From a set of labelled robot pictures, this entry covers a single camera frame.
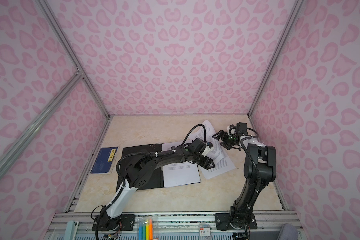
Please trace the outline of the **text sheet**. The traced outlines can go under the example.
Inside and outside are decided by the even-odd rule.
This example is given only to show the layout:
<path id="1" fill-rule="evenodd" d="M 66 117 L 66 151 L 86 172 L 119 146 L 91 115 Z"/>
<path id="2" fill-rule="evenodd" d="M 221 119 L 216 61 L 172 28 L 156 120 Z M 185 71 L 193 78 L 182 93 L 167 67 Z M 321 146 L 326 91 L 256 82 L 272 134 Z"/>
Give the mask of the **text sheet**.
<path id="1" fill-rule="evenodd" d="M 231 159 L 228 157 L 227 153 L 223 149 L 223 147 L 220 145 L 220 142 L 212 137 L 216 133 L 214 127 L 212 124 L 206 120 L 203 122 L 203 125 L 206 129 L 206 138 L 208 142 L 211 142 L 214 146 L 214 150 L 211 151 L 207 157 L 213 159 L 215 163 L 215 168 L 210 170 L 201 169 L 201 172 L 206 180 L 212 179 L 214 177 L 217 177 L 219 175 L 222 175 L 226 172 L 229 172 L 233 169 L 235 169 L 235 165 L 231 161 Z"/>
<path id="2" fill-rule="evenodd" d="M 198 165 L 187 161 L 184 163 L 169 164 L 162 167 L 164 187 L 178 187 L 201 182 Z"/>

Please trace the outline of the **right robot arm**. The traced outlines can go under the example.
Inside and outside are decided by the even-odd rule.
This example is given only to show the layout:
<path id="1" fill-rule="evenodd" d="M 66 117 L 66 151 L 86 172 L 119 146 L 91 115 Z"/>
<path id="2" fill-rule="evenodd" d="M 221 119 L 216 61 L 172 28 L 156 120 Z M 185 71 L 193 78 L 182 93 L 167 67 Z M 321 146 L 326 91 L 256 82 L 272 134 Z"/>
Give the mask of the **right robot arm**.
<path id="1" fill-rule="evenodd" d="M 258 225 L 253 213 L 255 202 L 261 191 L 276 179 L 276 149 L 260 143 L 258 133 L 251 128 L 249 130 L 254 135 L 248 135 L 246 130 L 238 130 L 237 127 L 230 128 L 228 132 L 221 130 L 213 135 L 225 149 L 239 147 L 246 154 L 246 181 L 241 194 L 228 214 L 215 214 L 216 228 L 219 231 L 243 230 L 248 235 L 251 230 L 256 230 Z"/>

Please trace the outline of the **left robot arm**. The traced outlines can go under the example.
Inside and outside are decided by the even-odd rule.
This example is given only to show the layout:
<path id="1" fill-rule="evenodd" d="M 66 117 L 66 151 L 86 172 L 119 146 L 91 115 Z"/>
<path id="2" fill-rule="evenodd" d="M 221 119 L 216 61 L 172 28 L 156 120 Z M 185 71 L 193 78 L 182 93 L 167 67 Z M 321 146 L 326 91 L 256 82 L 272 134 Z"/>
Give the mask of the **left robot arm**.
<path id="1" fill-rule="evenodd" d="M 121 228 L 121 215 L 132 195 L 145 186 L 156 169 L 170 164 L 189 162 L 209 170 L 215 164 L 207 154 L 213 150 L 211 142 L 196 139 L 190 144 L 172 146 L 161 152 L 136 152 L 122 157 L 116 170 L 121 184 L 112 200 L 102 206 L 100 213 L 94 218 L 92 230 L 116 231 Z"/>

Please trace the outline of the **orange and black folder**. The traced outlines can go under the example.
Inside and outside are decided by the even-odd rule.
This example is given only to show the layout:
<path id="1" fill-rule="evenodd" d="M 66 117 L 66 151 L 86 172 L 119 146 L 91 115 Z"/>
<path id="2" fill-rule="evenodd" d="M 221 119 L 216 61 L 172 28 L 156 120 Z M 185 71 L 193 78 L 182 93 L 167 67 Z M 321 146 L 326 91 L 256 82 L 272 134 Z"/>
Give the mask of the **orange and black folder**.
<path id="1" fill-rule="evenodd" d="M 117 163 L 118 187 L 124 180 L 130 187 L 140 190 L 164 187 L 162 167 L 169 164 L 184 163 L 186 144 L 170 144 L 165 150 L 163 144 L 126 147 L 122 150 L 121 160 Z"/>

